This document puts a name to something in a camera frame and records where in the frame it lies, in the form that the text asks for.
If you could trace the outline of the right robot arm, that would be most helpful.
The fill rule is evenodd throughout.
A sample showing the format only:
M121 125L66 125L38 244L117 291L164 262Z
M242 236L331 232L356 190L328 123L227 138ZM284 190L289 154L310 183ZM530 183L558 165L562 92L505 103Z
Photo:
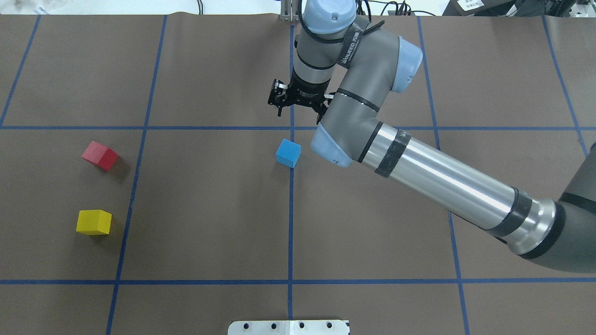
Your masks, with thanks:
M565 272L596 267L595 148L558 200L525 191L411 137L377 117L402 93L423 51L357 13L354 0L298 1L301 34L288 85L276 80L270 104L317 114L312 150L343 168L356 161L396 180L503 242L534 264Z

